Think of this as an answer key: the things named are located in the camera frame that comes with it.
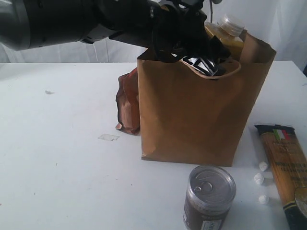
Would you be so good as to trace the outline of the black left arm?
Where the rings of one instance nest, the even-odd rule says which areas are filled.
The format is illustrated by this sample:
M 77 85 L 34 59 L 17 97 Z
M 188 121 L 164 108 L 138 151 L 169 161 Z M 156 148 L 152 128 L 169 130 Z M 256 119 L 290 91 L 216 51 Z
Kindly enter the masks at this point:
M 0 41 L 14 50 L 109 38 L 149 48 L 164 63 L 184 61 L 221 76 L 231 53 L 205 29 L 201 0 L 3 0 Z

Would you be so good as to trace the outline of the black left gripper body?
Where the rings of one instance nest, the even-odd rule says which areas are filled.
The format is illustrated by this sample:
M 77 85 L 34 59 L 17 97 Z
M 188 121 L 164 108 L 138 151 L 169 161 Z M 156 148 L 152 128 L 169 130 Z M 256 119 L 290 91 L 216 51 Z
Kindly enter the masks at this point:
M 218 78 L 226 70 L 213 60 L 202 0 L 115 1 L 115 33 L 109 39 L 151 49 L 164 63 L 182 60 L 196 71 Z

